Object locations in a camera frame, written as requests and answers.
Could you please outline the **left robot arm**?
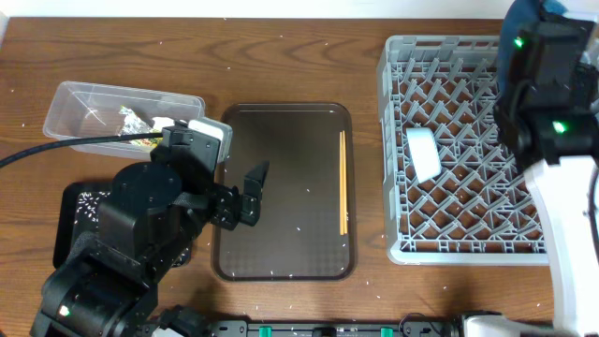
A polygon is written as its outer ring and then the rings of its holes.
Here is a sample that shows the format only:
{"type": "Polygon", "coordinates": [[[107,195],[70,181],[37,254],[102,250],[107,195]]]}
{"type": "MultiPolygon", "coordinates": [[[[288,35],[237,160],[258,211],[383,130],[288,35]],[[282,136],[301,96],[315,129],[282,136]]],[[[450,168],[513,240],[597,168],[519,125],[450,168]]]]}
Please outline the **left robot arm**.
{"type": "Polygon", "coordinates": [[[250,170],[244,188],[214,180],[219,142],[189,133],[165,135],[151,159],[119,171],[100,202],[98,229],[84,231],[42,288],[33,336],[199,336],[206,328],[182,309],[150,319],[158,285],[207,223],[254,226],[268,162],[250,170]]]}

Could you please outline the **wooden chopstick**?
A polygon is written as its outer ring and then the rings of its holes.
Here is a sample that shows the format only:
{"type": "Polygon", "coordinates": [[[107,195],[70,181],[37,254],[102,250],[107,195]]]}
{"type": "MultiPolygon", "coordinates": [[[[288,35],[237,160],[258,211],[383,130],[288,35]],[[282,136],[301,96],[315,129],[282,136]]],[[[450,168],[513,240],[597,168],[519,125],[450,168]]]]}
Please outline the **wooden chopstick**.
{"type": "Polygon", "coordinates": [[[341,144],[340,144],[340,157],[341,157],[341,188],[343,189],[342,191],[342,206],[343,206],[343,211],[342,211],[342,220],[343,220],[343,235],[346,235],[348,233],[348,211],[347,211],[347,154],[346,154],[346,135],[345,135],[345,131],[342,131],[341,134],[341,144]]]}
{"type": "Polygon", "coordinates": [[[344,131],[339,133],[339,205],[340,205],[340,235],[345,235],[345,184],[344,184],[344,131]]]}

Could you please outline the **light blue rice bowl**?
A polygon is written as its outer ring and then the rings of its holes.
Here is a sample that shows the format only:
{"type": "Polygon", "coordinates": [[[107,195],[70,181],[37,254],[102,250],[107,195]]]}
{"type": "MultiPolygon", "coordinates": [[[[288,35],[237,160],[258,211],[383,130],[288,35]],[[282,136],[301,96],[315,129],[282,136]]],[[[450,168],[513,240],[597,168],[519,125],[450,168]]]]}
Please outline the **light blue rice bowl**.
{"type": "Polygon", "coordinates": [[[406,137],[417,180],[424,183],[438,176],[442,167],[432,131],[427,127],[407,128],[406,137]]]}

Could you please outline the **dark blue plate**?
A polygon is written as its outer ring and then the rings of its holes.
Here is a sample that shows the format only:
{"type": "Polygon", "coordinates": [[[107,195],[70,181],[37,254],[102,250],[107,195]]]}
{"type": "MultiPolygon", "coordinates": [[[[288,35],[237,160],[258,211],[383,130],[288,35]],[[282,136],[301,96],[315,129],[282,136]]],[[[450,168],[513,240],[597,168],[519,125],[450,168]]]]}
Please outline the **dark blue plate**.
{"type": "Polygon", "coordinates": [[[558,0],[515,0],[504,17],[497,53],[497,84],[501,92],[507,85],[507,76],[513,53],[519,48],[515,42],[522,25],[539,22],[541,12],[563,15],[566,6],[558,0]]]}

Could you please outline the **foil snack wrapper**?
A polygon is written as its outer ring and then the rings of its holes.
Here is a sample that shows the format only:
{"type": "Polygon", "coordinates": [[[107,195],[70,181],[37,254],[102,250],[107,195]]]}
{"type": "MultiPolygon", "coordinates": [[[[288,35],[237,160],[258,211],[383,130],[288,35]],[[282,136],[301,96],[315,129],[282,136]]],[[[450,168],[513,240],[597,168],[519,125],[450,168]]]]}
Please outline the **foil snack wrapper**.
{"type": "MultiPolygon", "coordinates": [[[[119,114],[124,116],[124,124],[118,130],[119,136],[124,135],[137,135],[137,134],[150,134],[157,133],[156,129],[153,129],[148,123],[144,122],[138,115],[125,106],[121,106],[119,114]]],[[[151,147],[154,148],[162,140],[161,137],[149,138],[149,139],[132,139],[130,143],[139,147],[151,147]]]]}

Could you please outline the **white tissue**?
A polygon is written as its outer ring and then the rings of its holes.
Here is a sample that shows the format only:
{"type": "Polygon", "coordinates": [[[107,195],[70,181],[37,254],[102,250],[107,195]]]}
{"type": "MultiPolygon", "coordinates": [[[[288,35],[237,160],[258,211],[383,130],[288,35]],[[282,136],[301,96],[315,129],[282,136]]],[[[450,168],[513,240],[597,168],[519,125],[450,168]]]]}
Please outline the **white tissue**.
{"type": "Polygon", "coordinates": [[[153,117],[152,121],[152,130],[154,132],[161,132],[164,128],[175,125],[175,121],[168,117],[153,117]]]}

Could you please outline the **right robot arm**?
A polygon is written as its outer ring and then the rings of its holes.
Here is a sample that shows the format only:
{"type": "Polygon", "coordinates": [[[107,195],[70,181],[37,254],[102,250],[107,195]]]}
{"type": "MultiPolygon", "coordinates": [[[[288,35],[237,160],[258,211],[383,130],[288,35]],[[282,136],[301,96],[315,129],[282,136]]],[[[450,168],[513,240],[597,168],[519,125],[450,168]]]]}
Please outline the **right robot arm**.
{"type": "Polygon", "coordinates": [[[537,209],[553,328],[598,332],[598,5],[518,0],[498,47],[493,109],[537,209]]]}

